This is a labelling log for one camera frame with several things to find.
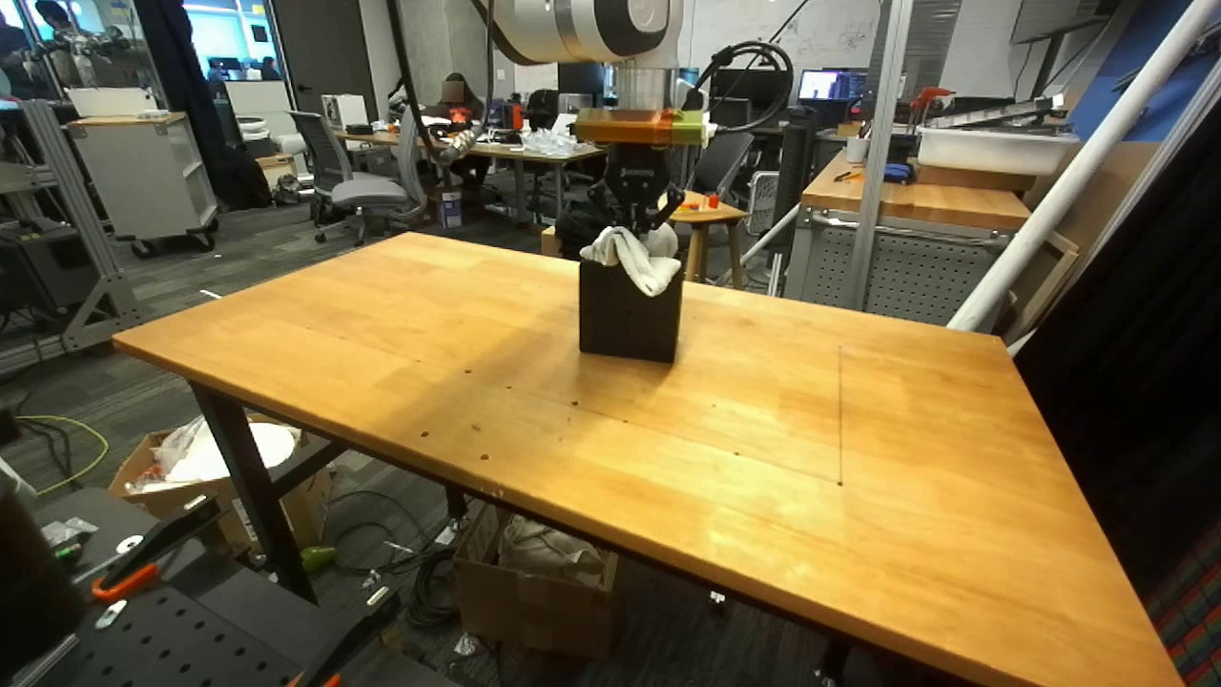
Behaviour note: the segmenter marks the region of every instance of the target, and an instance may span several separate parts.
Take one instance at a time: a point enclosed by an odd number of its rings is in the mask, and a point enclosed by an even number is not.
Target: chair
[[[369,235],[373,211],[382,213],[424,211],[424,190],[415,175],[415,124],[401,131],[401,143],[398,143],[401,183],[398,183],[384,175],[356,171],[347,158],[347,150],[316,110],[294,110],[294,120],[298,120],[298,132],[304,137],[308,171],[314,171],[314,197],[308,197],[314,223],[331,223],[356,213],[358,217],[356,245],[361,245]]]
[[[701,194],[734,194],[738,171],[749,165],[757,137],[749,131],[718,131],[710,150],[701,150],[688,185]]]
[[[746,124],[746,120],[753,120],[753,114],[757,114],[753,99],[738,99],[738,95],[710,99],[710,117],[718,124]]]
[[[561,117],[561,90],[538,86],[526,99],[532,131],[550,131]]]

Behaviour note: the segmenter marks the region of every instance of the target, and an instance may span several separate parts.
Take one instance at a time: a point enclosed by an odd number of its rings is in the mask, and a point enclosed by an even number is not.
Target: floor
[[[457,241],[536,253],[532,223],[468,211]],[[152,258],[134,258],[113,245],[147,315],[192,309],[252,282],[298,269],[347,253],[344,235],[316,245],[304,206],[229,213],[214,253],[168,245]],[[32,480],[43,501],[70,492],[55,452],[71,452],[70,470],[88,470],[80,484],[107,484],[113,465],[148,431],[180,427],[196,415],[186,385],[107,346],[43,363],[0,377],[0,405],[33,419],[43,431],[0,446],[0,457]],[[452,675],[453,684],[532,684],[532,687],[621,687],[621,684],[726,684],[726,687],[790,687],[816,684],[826,636],[785,614],[730,599],[714,605],[698,581],[676,576],[649,559],[621,559],[613,587],[613,643],[606,658],[556,658],[520,647],[494,651],[481,643],[457,657],[462,622],[452,601],[452,569],[419,566],[444,530],[444,489],[388,470],[361,452],[344,452],[331,470],[323,530],[336,547],[331,573],[316,576],[321,605],[344,618],[361,599],[361,581],[379,569],[405,599],[398,647]],[[934,684],[938,675],[896,657],[854,647],[846,684]]]

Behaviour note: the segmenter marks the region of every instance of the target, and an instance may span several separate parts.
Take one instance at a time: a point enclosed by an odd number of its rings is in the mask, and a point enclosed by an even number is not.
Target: tissue box
[[[579,263],[579,349],[662,360],[679,346],[683,276],[646,296],[618,265]]]
[[[157,480],[160,463],[157,446],[168,431],[147,436],[113,470],[107,492],[113,492],[125,503],[140,503],[157,519],[180,516],[196,494],[214,494],[220,503],[218,525],[220,525],[220,549],[241,558],[256,549],[256,530],[233,492],[229,480],[200,480],[200,484],[174,484],[174,489],[157,489],[157,492],[131,492],[131,484]],[[321,543],[321,510],[327,503],[327,474],[308,475],[294,492],[279,501],[281,516],[291,519],[291,530],[298,547],[316,547]]]

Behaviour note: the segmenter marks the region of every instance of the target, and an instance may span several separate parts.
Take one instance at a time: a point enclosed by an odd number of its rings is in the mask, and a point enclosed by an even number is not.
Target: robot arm
[[[679,0],[498,0],[505,52],[526,62],[643,62],[665,52],[683,20]]]

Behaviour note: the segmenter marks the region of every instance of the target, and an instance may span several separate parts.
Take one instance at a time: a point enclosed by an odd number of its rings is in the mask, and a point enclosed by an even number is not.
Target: wooden table
[[[398,131],[382,131],[382,132],[344,132],[344,139],[351,143],[379,143],[379,150],[393,150],[398,143]],[[555,167],[555,202],[556,202],[556,217],[564,217],[564,167],[575,158],[592,158],[602,157],[599,143],[505,143],[505,139],[478,139],[466,157],[489,157],[489,158],[509,158],[510,165],[510,211],[515,217],[526,217],[526,165],[545,165]]]
[[[865,167],[842,152],[803,190],[790,296],[941,324],[1032,217],[1010,185],[981,175],[883,183],[873,258],[865,258],[854,253],[861,194]]]
[[[860,213],[865,194],[865,167],[842,152],[803,190],[814,211]],[[883,222],[922,222],[953,230],[1022,230],[1032,211],[1015,190],[972,183],[885,183]]]
[[[304,596],[241,405],[967,679],[1177,684],[992,334],[690,282],[672,365],[579,354],[575,263],[409,232],[113,344]]]

